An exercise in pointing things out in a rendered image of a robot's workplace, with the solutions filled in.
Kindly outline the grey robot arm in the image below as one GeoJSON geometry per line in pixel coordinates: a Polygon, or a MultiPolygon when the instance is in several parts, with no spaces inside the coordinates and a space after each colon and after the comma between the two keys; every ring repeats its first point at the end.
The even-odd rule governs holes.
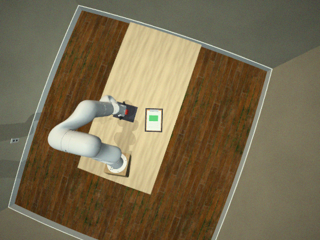
{"type": "Polygon", "coordinates": [[[84,100],[78,104],[68,119],[51,130],[48,143],[56,150],[106,163],[109,171],[113,173],[122,172],[127,166],[127,159],[119,147],[101,143],[99,137],[76,129],[97,117],[122,115],[124,110],[124,107],[119,106],[110,95],[103,96],[100,101],[84,100]]]}

